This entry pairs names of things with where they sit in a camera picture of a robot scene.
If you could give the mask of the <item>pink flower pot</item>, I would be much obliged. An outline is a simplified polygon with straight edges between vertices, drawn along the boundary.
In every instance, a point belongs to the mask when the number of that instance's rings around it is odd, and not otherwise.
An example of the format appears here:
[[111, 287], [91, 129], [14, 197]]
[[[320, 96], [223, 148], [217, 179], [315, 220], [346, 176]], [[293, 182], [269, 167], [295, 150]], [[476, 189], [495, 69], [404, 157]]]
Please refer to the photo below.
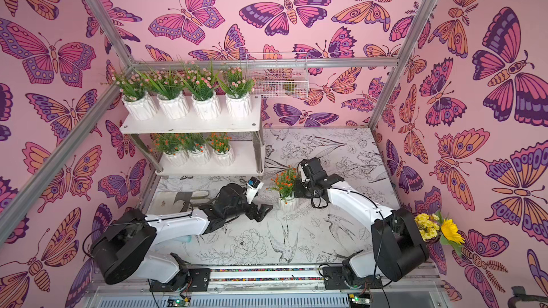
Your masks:
[[225, 102], [232, 118], [243, 120], [252, 111], [251, 92], [254, 89], [254, 78], [246, 78], [240, 67], [221, 69], [219, 86], [225, 93]]
[[147, 121], [158, 113], [158, 107], [149, 93], [148, 78], [138, 71], [118, 73], [107, 71], [107, 84], [115, 85], [129, 115], [137, 121]]
[[180, 74], [174, 71], [150, 69], [141, 72], [145, 87], [156, 95], [159, 107], [169, 120], [184, 118], [189, 107]]
[[208, 67], [186, 66], [181, 81], [190, 91], [193, 107], [200, 119], [209, 121], [219, 117], [221, 106], [216, 92], [218, 73], [213, 68], [213, 63]]

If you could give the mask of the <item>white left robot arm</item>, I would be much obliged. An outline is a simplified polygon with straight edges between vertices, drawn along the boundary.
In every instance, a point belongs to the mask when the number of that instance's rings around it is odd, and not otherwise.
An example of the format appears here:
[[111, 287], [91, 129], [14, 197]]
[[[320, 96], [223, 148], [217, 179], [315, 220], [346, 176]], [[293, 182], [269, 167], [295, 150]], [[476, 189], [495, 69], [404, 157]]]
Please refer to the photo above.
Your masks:
[[154, 252], [154, 247], [168, 240], [207, 235], [241, 215], [263, 221], [273, 206], [254, 203], [262, 187], [255, 177], [244, 186], [229, 183], [215, 198], [188, 213], [144, 215], [139, 209], [131, 209], [92, 242], [89, 256], [108, 285], [137, 277], [148, 281], [151, 292], [187, 289], [191, 273], [184, 260], [175, 252]]

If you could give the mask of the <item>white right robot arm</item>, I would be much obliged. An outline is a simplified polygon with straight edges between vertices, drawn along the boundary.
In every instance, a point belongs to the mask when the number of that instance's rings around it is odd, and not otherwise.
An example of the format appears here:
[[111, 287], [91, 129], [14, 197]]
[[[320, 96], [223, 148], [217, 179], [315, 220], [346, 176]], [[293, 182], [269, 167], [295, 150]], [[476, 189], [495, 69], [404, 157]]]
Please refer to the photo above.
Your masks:
[[327, 174], [319, 158], [298, 164], [295, 184], [298, 198], [309, 198], [315, 208], [324, 200], [370, 230], [372, 250], [356, 252], [342, 262], [342, 276], [348, 286], [382, 287], [378, 275], [397, 282], [429, 260], [428, 247], [409, 211], [381, 205], [340, 175]]

